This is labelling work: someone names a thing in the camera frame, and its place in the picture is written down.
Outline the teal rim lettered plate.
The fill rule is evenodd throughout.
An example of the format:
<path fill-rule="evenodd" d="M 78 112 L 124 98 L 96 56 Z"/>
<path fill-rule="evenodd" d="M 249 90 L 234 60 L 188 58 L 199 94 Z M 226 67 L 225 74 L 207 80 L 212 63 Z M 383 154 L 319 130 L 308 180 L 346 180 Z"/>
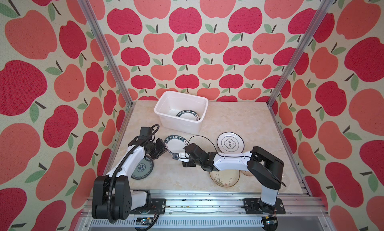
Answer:
<path fill-rule="evenodd" d="M 187 146 L 188 140 L 179 135 L 170 135 L 165 138 L 165 144 L 167 145 L 168 152 L 170 154 L 180 153 L 182 149 Z"/>
<path fill-rule="evenodd" d="M 199 121 L 200 120 L 199 114 L 193 110 L 182 110 L 176 114 L 176 117 L 182 118 L 182 119 L 188 119 L 188 120 L 192 120 L 192 121 Z"/>

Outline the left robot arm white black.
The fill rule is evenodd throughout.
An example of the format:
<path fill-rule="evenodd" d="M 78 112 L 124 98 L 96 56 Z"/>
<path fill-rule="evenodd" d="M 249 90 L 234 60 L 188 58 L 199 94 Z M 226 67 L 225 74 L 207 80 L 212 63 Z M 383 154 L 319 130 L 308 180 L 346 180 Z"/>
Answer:
<path fill-rule="evenodd" d="M 164 141 L 131 141 L 125 156 L 105 176 L 98 176 L 94 181 L 92 217 L 107 219 L 110 223 L 125 220 L 131 211 L 152 209 L 151 193 L 146 190 L 131 190 L 129 178 L 140 161 L 149 155 L 157 159 L 167 151 Z"/>

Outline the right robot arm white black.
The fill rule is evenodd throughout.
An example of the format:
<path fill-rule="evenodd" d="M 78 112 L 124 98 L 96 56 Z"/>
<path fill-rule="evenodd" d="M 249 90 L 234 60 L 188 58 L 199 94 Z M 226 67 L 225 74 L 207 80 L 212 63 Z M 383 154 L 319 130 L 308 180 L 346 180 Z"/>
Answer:
<path fill-rule="evenodd" d="M 195 143 L 183 148 L 184 151 L 173 155 L 183 162 L 184 167 L 200 166 L 206 172 L 224 170 L 248 171 L 262 184 L 261 204 L 273 207 L 278 192 L 284 182 L 282 175 L 284 162 L 261 147 L 253 147 L 241 154 L 220 154 L 202 150 Z"/>

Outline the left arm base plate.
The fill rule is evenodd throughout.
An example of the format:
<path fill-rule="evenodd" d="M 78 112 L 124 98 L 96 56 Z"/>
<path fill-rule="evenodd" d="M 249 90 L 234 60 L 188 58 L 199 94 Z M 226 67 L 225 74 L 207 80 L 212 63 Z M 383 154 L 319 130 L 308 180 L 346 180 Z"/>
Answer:
<path fill-rule="evenodd" d="M 160 215 L 165 214 L 166 199 L 152 199 L 151 204 L 139 207 L 130 212 L 130 215 L 154 215 L 159 211 Z"/>

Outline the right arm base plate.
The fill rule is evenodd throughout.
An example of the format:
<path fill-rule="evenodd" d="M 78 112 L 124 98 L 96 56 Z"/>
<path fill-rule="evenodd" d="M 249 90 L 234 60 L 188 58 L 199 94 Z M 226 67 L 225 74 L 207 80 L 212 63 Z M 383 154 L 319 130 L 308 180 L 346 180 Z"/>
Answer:
<path fill-rule="evenodd" d="M 242 209 L 245 209 L 247 215 L 284 215 L 286 214 L 285 207 L 281 199 L 276 199 L 275 205 L 271 206 L 263 203 L 261 199 L 243 199 L 244 205 Z"/>

